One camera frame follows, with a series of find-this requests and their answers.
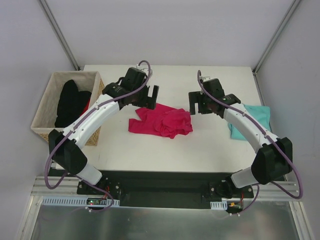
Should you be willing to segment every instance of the red cloth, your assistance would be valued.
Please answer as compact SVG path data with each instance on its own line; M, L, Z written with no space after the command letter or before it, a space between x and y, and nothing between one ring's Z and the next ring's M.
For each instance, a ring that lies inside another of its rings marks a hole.
M192 132L191 117L188 111L157 103L155 110L139 108L136 114L141 120L129 119L129 132L151 134L174 139L176 135Z

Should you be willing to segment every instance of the white wall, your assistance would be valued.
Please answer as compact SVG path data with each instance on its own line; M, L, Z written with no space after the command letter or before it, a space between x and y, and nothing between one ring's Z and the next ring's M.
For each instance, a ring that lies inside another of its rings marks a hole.
M303 203L320 238L320 1L304 0L258 72L272 130L293 142Z
M73 70L36 0L0 7L0 239L17 234L47 145L30 125L52 72Z
M80 65L254 67L293 0L48 0Z

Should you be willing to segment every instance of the metal pole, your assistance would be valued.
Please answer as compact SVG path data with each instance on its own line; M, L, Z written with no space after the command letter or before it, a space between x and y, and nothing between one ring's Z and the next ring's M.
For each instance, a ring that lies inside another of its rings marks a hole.
M278 28L276 29L275 33L273 34L270 42L266 46L266 48L265 48L262 56L260 57L256 67L253 69L253 73L254 74L256 74L260 70L262 64L265 62L267 56L269 55L269 53L272 50L272 48L275 46L275 44L276 44L277 40L279 39L281 33L283 32L283 30L287 26L288 22L292 18L293 14L295 13L296 9L298 8L298 6L299 6L299 4L301 2L302 2L302 0L294 0L292 2L291 6L289 7L287 12L285 13L283 19L281 20Z
M73 55L73 53L71 52L71 49L55 19L55 16L53 15L48 3L46 0L38 0L40 6L42 7L42 10L44 12L44 14L46 15L56 37L58 38L66 56L68 57L69 61L71 62L71 64L73 65L74 69L77 71L80 71L80 66L77 63L77 60L75 59L75 56Z

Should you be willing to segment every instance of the wicker basket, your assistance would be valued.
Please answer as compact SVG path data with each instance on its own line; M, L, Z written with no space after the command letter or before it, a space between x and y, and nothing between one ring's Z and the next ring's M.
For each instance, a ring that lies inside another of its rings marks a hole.
M98 99L105 88L101 76L97 71L61 71L51 75L49 83L44 91L38 110L31 124L31 130L40 135L48 142L48 134L56 129L62 131L63 128L55 127L57 118L57 107L60 94L64 84L69 80L74 80L79 91L92 92L89 107ZM98 144L100 127L92 134L86 142L86 146L96 146Z

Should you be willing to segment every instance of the black cloth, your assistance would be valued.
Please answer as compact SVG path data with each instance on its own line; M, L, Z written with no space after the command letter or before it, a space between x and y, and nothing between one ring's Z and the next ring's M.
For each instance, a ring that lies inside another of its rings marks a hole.
M91 97L89 91L79 91L74 80L67 81L60 94L57 107L56 128L65 128L77 120Z

